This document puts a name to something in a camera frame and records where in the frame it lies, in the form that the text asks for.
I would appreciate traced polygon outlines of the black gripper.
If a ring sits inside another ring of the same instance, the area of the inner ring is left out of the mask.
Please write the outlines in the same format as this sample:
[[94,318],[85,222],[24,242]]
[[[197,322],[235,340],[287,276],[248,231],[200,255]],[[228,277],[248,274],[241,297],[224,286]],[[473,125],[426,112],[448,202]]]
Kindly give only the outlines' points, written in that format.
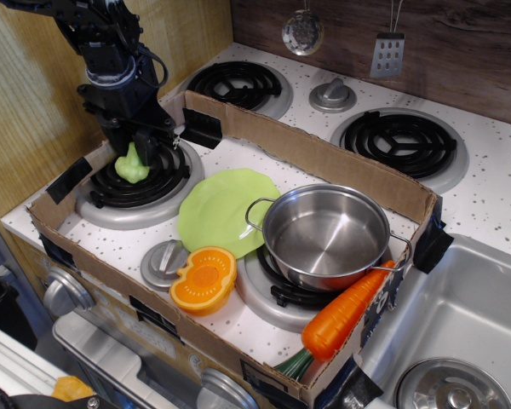
[[120,157],[128,154],[133,141],[141,162],[152,166],[161,146],[176,148],[180,137],[174,119],[160,106],[156,58],[132,58],[127,71],[117,77],[88,75],[78,86],[86,111],[93,114],[106,138]]

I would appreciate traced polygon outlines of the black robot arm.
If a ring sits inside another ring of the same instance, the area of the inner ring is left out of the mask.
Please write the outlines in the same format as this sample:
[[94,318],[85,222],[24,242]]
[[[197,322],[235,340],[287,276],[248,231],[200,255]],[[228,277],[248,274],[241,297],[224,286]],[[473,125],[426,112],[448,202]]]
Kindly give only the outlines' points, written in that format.
[[135,146],[150,166],[158,147],[175,138],[175,121],[159,105],[167,67],[140,41],[140,17],[122,1],[6,1],[8,9],[52,18],[83,58],[87,83],[77,88],[84,109],[93,114],[121,156]]

